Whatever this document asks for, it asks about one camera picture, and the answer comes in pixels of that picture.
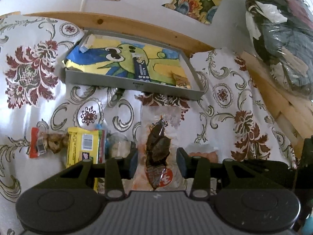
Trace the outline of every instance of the screw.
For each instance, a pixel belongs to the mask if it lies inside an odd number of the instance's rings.
[[[123,195],[123,193],[120,190],[111,190],[107,193],[108,197],[116,199]]]
[[[208,192],[205,190],[194,190],[192,195],[196,198],[205,198],[208,196]]]

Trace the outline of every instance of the red sticker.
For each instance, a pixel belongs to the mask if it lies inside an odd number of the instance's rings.
[[[39,128],[37,127],[32,128],[29,158],[37,158],[39,156],[38,151],[37,151],[38,132],[39,132]]]
[[[173,180],[173,172],[171,169],[166,168],[166,171],[162,174],[159,187],[169,185]]]

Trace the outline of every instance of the plastic bag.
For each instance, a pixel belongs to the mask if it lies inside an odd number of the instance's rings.
[[[70,127],[68,133],[67,168],[84,159],[91,159],[94,164],[104,162],[106,130],[88,131]],[[98,191],[98,178],[94,180],[94,190]]]
[[[254,48],[272,77],[294,95],[313,99],[313,13],[304,0],[246,0]]]
[[[189,156],[201,156],[209,159],[211,163],[218,163],[219,160],[222,161],[222,159],[219,158],[219,149],[209,144],[200,145],[192,143],[185,148],[185,151]]]
[[[37,158],[47,151],[57,154],[61,150],[67,149],[68,138],[69,135],[67,132],[40,131],[39,128],[33,127],[31,131],[29,157]]]
[[[139,160],[133,190],[185,190],[187,182],[176,164],[181,108],[141,108]]]
[[[136,143],[127,139],[126,136],[120,133],[108,133],[105,144],[105,159],[114,157],[127,157],[129,153],[136,149]],[[122,179],[124,191],[126,194],[129,193],[133,185],[133,179]],[[98,179],[98,193],[104,194],[105,179]]]

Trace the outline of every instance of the clear plastic bag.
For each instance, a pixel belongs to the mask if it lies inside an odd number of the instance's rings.
[[[127,139],[127,137],[121,133],[108,133],[105,142],[105,159],[114,157],[127,157],[129,153],[136,148],[136,144],[133,141]],[[133,180],[122,179],[124,191],[129,193],[133,185]],[[98,193],[104,194],[105,179],[98,178]]]
[[[133,190],[185,190],[187,182],[176,164],[181,108],[141,108],[139,160]]]
[[[313,13],[305,0],[246,0],[257,55],[294,95],[313,99]]]
[[[210,144],[200,145],[192,143],[185,148],[185,151],[189,156],[201,156],[209,159],[211,163],[218,163],[219,160],[223,160],[220,157],[221,153],[219,149],[212,147]]]

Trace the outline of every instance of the yellow snack wrapper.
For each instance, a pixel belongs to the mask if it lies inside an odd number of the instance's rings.
[[[66,167],[81,160],[92,159],[98,163],[99,131],[88,131],[78,127],[69,127]],[[97,191],[98,179],[94,180],[94,190]]]

